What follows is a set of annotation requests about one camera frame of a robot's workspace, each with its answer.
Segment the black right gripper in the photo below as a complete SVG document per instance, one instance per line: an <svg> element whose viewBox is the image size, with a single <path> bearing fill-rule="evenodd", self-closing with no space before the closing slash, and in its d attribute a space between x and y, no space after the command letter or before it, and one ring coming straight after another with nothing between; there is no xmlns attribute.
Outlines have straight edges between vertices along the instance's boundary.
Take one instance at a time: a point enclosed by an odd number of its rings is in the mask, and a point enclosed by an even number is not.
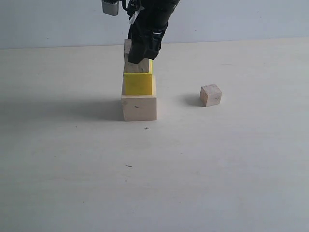
<svg viewBox="0 0 309 232"><path fill-rule="evenodd" d="M156 59L161 43L168 27L169 17L148 16L129 18L130 29L128 38L131 40L131 48L128 61L139 64L145 58Z"/></svg>

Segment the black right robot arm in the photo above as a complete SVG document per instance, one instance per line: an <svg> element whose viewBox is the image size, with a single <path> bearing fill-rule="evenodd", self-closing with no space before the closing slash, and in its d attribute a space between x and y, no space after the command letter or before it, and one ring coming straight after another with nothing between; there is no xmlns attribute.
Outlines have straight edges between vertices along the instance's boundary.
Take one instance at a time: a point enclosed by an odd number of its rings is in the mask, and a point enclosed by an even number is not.
<svg viewBox="0 0 309 232"><path fill-rule="evenodd" d="M131 0L128 3L130 63L138 64L145 58L154 60L157 57L168 20L178 3L178 0Z"/></svg>

